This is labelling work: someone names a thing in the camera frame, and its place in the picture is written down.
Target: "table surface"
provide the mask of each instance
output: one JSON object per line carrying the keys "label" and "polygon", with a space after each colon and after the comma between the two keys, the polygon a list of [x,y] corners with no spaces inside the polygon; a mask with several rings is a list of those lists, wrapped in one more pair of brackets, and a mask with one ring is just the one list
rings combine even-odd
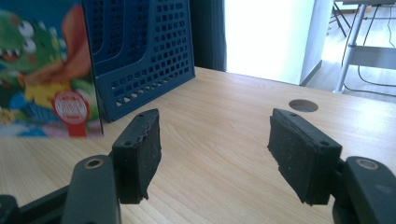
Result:
{"label": "table surface", "polygon": [[[318,105],[312,113],[289,102]],[[108,154],[132,118],[159,108],[163,158],[148,201],[123,205],[123,223],[332,223],[332,203],[301,204],[267,149],[274,108],[307,119],[343,148],[396,173],[396,105],[196,68],[196,78],[104,123],[96,139],[1,139],[0,193],[19,205],[70,182],[79,161]]]}

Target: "curtain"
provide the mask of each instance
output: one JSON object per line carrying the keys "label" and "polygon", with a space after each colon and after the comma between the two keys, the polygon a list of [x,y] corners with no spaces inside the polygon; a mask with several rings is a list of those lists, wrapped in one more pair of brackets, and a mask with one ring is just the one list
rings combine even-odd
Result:
{"label": "curtain", "polygon": [[227,69],[224,0],[190,0],[195,66]]}

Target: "book cover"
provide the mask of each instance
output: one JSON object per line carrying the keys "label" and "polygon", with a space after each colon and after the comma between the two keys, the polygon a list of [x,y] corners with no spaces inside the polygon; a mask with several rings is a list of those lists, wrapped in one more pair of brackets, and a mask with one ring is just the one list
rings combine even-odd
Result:
{"label": "book cover", "polygon": [[101,136],[82,4],[0,2],[0,136]]}

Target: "blue plastic crate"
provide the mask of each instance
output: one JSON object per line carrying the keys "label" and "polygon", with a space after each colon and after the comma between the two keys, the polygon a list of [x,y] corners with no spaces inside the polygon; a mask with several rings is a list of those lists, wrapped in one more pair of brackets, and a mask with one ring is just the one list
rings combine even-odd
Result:
{"label": "blue plastic crate", "polygon": [[86,0],[102,118],[117,120],[195,77],[189,0]]}

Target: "metal table leg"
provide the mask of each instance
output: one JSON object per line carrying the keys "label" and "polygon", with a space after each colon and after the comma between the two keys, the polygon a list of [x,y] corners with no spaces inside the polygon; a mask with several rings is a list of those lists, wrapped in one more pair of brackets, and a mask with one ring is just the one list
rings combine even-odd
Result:
{"label": "metal table leg", "polygon": [[344,59],[344,65],[341,69],[341,76],[338,79],[337,86],[336,86],[335,90],[333,91],[334,93],[342,93],[343,92],[344,81],[347,77],[347,69],[350,65],[350,60],[354,54],[354,50],[356,47],[356,39],[358,38],[359,29],[361,28],[361,22],[363,21],[364,12],[366,11],[366,8],[367,8],[367,4],[361,5],[359,15],[357,18],[357,24],[352,27],[351,37],[350,37],[349,43],[347,44],[347,47],[346,47],[346,57]]}

